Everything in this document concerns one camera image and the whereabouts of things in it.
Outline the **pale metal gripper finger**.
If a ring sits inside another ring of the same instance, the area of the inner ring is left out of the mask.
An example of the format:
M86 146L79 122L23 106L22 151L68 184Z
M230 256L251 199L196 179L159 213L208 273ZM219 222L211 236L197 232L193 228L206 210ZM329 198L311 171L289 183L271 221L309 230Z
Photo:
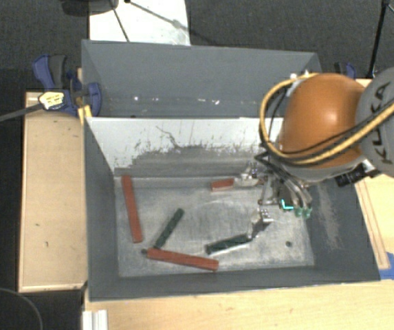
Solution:
M272 223L274 223L274 217L271 212L265 208L257 208L250 219L250 227L247 232L248 240L252 241L257 238Z
M256 162L248 162L246 167L234 178L235 186L259 186L264 183L263 171Z

